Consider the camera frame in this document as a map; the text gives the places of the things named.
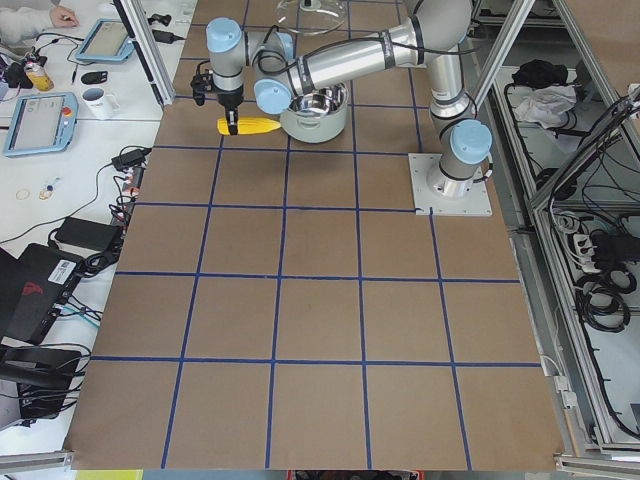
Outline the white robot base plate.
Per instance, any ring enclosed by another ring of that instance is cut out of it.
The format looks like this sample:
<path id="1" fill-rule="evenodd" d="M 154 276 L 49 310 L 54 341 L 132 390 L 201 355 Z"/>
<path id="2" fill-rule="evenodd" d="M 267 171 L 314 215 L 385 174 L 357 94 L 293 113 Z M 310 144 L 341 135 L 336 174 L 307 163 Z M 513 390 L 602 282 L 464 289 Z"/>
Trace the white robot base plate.
<path id="1" fill-rule="evenodd" d="M 490 217 L 492 207 L 482 166 L 463 181 L 446 177 L 441 154 L 408 155 L 414 211 L 417 215 Z"/>

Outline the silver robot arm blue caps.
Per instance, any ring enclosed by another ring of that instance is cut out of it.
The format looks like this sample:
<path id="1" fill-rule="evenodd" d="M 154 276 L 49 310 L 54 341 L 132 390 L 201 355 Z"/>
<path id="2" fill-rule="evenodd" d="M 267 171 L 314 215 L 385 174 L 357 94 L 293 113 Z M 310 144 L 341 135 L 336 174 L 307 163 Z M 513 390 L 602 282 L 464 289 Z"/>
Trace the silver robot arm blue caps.
<path id="1" fill-rule="evenodd" d="M 253 69 L 258 107 L 270 115 L 285 112 L 294 99 L 322 88 L 398 66 L 423 66 L 431 87 L 430 116 L 442 155 L 426 180 L 442 198 L 461 198 L 492 144 L 489 129 L 474 119 L 477 105 L 464 87 L 460 43 L 471 23 L 468 1 L 409 1 L 399 25 L 365 37 L 335 42 L 296 57 L 290 35 L 272 26 L 247 32 L 233 19 L 215 18 L 206 28 L 207 71 L 191 80 L 192 96 L 203 104 L 213 94 L 224 109 L 231 135 L 240 132 L 244 71 Z"/>

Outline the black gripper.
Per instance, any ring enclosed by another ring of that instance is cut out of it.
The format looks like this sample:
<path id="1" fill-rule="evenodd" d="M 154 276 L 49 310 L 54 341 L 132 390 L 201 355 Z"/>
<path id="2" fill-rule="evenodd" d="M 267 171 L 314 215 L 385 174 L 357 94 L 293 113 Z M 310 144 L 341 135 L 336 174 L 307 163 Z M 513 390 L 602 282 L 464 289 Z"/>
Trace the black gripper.
<path id="1" fill-rule="evenodd" d="M 221 92 L 218 94 L 218 103 L 225 109 L 225 118 L 228 120 L 229 134 L 236 135 L 237 120 L 239 119 L 238 107 L 242 104 L 242 92 Z"/>

